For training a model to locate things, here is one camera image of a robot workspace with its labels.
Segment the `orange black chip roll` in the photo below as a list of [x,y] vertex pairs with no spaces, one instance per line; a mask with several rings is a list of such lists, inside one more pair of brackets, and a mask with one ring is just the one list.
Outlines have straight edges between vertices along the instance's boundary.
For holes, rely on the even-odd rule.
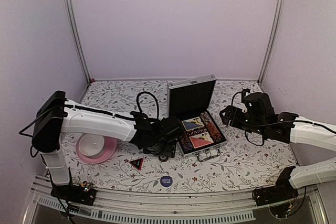
[[213,139],[213,141],[215,143],[223,141],[223,137],[221,135],[221,132],[218,130],[218,128],[216,127],[216,125],[213,122],[206,123],[205,126],[206,126],[211,138]]

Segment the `black triangle button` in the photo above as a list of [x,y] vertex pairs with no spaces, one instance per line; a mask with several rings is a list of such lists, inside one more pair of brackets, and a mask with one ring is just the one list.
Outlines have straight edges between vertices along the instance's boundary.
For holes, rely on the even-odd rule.
[[135,169],[137,169],[138,171],[140,171],[143,165],[143,161],[144,161],[144,158],[142,157],[142,158],[129,161],[129,164]]

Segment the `short chip stack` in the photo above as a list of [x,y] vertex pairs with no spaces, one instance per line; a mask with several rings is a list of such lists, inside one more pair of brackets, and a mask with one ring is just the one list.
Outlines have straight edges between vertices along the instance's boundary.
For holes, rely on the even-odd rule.
[[160,162],[167,162],[168,160],[169,160],[168,157],[159,156],[159,161],[160,161]]

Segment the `blue peach chip stack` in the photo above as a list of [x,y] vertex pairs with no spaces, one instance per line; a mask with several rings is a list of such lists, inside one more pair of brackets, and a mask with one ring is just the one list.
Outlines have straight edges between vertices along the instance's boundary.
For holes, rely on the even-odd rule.
[[202,112],[200,114],[200,118],[202,119],[205,125],[213,123],[212,117],[207,112]]

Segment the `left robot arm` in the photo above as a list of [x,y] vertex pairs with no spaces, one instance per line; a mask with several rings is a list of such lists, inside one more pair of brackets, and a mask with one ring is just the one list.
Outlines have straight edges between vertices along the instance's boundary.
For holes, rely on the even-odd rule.
[[38,110],[35,119],[18,132],[31,138],[31,145],[41,153],[52,182],[67,200],[78,195],[71,183],[71,173],[60,150],[61,133],[84,133],[130,142],[147,154],[173,157],[174,146],[183,128],[175,116],[150,118],[142,109],[117,113],[84,106],[55,91]]

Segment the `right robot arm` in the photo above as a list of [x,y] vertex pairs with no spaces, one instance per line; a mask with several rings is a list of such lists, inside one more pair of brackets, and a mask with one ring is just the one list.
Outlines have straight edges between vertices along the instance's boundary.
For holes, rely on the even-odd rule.
[[[307,144],[335,151],[335,125],[322,124],[295,113],[275,113],[268,94],[250,93],[249,89],[239,92],[244,111],[233,104],[221,110],[222,123],[243,130],[246,134],[257,133],[262,140],[282,143]],[[335,158],[307,166],[290,166],[279,175],[271,190],[276,201],[284,200],[292,188],[299,189],[313,184],[335,180]]]

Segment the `chip row in case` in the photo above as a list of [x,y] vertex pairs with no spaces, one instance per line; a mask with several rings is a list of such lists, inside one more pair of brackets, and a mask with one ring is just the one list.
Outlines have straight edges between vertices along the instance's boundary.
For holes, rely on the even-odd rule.
[[190,139],[187,137],[187,135],[183,135],[179,139],[179,145],[180,145],[180,149],[182,153],[185,155],[188,153],[191,153],[194,150],[194,147],[192,143],[190,142]]

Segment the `red dice row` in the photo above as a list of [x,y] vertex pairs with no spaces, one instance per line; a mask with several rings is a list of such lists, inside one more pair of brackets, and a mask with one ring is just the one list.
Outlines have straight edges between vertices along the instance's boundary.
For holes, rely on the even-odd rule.
[[187,136],[195,136],[199,134],[205,134],[207,132],[208,132],[207,129],[198,129],[198,130],[188,131]]

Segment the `red card deck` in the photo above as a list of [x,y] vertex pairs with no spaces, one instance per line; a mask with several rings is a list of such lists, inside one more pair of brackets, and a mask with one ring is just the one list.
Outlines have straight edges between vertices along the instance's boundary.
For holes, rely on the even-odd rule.
[[214,143],[213,139],[210,137],[210,135],[205,132],[197,135],[192,135],[189,137],[193,147],[195,149],[202,148],[204,146],[208,146]]

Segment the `pink plate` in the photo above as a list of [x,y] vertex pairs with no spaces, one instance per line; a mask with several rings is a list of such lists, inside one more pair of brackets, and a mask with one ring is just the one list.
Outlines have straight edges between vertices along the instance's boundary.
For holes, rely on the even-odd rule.
[[86,164],[100,164],[100,163],[103,163],[103,162],[107,161],[108,159],[110,159],[111,156],[113,155],[113,153],[117,149],[117,142],[118,141],[117,141],[116,138],[112,138],[112,137],[103,136],[103,138],[105,140],[105,149],[104,149],[104,152],[102,153],[102,155],[97,157],[97,158],[88,158],[88,157],[85,157],[85,156],[81,155],[78,151],[78,148],[77,148],[77,145],[78,145],[78,142],[77,142],[77,144],[76,144],[76,154],[79,157],[79,159]]

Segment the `front aluminium rail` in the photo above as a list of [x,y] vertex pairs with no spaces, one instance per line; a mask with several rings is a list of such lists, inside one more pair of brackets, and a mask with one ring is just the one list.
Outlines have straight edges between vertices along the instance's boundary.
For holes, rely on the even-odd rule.
[[30,192],[24,223],[328,223],[316,187],[299,191],[290,215],[289,201],[259,206],[251,190],[157,194],[97,190],[91,206],[51,196],[44,180]]

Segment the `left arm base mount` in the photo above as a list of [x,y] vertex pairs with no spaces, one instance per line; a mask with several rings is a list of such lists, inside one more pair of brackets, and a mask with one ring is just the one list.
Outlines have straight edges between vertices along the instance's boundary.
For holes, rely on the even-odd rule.
[[97,191],[95,189],[85,189],[81,185],[68,185],[58,186],[51,182],[52,191],[51,195],[60,200],[70,203],[78,203],[86,206],[93,206],[96,199]]

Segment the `right aluminium frame post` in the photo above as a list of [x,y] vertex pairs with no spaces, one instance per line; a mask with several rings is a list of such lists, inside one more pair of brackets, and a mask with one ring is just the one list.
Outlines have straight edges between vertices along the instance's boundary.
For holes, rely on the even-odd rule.
[[263,84],[266,78],[267,70],[268,70],[271,56],[272,56],[272,51],[273,51],[275,41],[276,41],[276,36],[277,36],[278,28],[279,28],[279,23],[281,19],[281,13],[282,13],[284,1],[285,0],[276,0],[276,6],[275,6],[274,17],[272,20],[271,31],[270,31],[269,39],[267,42],[264,59],[262,61],[261,70],[260,70],[258,80],[257,80],[260,85]]

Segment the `aluminium frame post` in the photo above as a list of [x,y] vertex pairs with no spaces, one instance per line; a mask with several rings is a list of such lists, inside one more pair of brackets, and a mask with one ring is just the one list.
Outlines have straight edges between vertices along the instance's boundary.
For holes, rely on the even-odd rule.
[[279,23],[281,19],[281,13],[282,13],[284,1],[285,0],[276,0],[276,6],[275,6],[274,17],[272,20],[271,31],[270,31],[269,39],[267,42],[264,59],[262,61],[261,70],[260,70],[258,80],[257,80],[260,85],[263,84],[266,78],[267,70],[268,70],[271,56],[272,56],[272,51],[273,51],[275,41],[276,41],[276,36],[277,36],[278,28],[279,28]]
[[90,84],[91,76],[89,73],[89,68],[88,68],[85,55],[83,52],[82,44],[80,41],[80,35],[79,35],[78,27],[77,27],[74,6],[72,3],[72,0],[64,0],[64,1],[65,1],[65,7],[67,10],[67,15],[69,19],[70,30],[71,30],[73,41],[75,44],[75,49],[76,49],[76,52],[79,58],[79,63],[80,63],[86,83]]

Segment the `left aluminium frame post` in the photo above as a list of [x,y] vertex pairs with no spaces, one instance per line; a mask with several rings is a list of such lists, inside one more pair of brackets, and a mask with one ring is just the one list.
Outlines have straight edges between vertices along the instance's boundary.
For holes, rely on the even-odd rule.
[[80,63],[86,83],[90,84],[91,76],[89,73],[89,68],[88,68],[85,55],[83,52],[82,44],[80,41],[80,35],[79,35],[78,27],[77,27],[74,6],[72,3],[72,0],[64,0],[64,1],[65,1],[65,7],[67,10],[67,15],[69,19],[70,30],[71,30],[73,41],[75,44],[75,49],[76,49],[76,52],[79,58],[79,63]]

